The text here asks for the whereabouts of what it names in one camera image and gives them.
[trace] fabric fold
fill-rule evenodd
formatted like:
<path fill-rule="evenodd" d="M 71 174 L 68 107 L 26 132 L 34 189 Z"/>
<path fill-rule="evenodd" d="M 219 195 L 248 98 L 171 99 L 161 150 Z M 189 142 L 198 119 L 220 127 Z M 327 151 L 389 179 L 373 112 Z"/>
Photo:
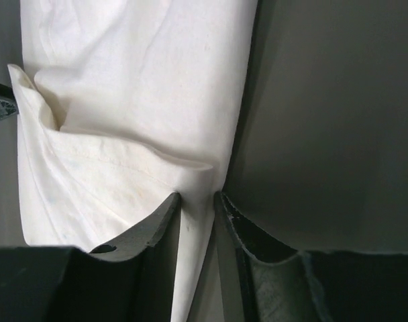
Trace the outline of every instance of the fabric fold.
<path fill-rule="evenodd" d="M 90 250 L 182 195 L 186 321 L 246 78 L 256 0 L 24 0 L 18 101 L 29 244 Z"/>

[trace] folded fabric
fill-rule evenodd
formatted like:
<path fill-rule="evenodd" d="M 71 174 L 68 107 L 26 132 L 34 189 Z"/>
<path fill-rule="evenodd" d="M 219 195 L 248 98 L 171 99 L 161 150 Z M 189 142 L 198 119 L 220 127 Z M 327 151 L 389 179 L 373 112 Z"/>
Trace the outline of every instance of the folded fabric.
<path fill-rule="evenodd" d="M 183 197 L 172 321 L 185 321 L 225 180 L 256 0 L 26 0 L 19 199 L 31 245 L 86 251 Z"/>

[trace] white cloth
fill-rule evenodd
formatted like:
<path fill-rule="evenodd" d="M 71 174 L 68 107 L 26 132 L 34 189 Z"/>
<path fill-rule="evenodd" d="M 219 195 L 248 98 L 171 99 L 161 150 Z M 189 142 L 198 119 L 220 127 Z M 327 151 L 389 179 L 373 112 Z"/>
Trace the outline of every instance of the white cloth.
<path fill-rule="evenodd" d="M 256 0 L 23 0 L 25 240 L 86 251 L 183 196 L 172 321 L 185 321 L 225 180 Z"/>

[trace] gray surface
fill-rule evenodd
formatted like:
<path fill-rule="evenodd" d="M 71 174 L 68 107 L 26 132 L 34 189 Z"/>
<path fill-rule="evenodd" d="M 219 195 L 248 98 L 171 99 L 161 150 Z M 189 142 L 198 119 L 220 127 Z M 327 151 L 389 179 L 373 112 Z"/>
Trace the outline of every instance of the gray surface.
<path fill-rule="evenodd" d="M 225 191 L 298 249 L 408 251 L 408 0 L 263 1 Z"/>
<path fill-rule="evenodd" d="M 0 1 L 0 83 L 9 85 L 7 64 L 21 65 L 19 1 Z M 0 246 L 24 244 L 17 191 L 16 117 L 0 122 Z"/>

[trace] white pillowcase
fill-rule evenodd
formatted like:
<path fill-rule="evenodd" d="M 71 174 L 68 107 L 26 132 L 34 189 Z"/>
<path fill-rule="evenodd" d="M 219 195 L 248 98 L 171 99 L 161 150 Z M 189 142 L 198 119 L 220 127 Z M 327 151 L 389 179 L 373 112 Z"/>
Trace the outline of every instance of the white pillowcase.
<path fill-rule="evenodd" d="M 19 199 L 31 245 L 86 251 L 183 197 L 186 321 L 225 180 L 256 0 L 23 0 Z"/>

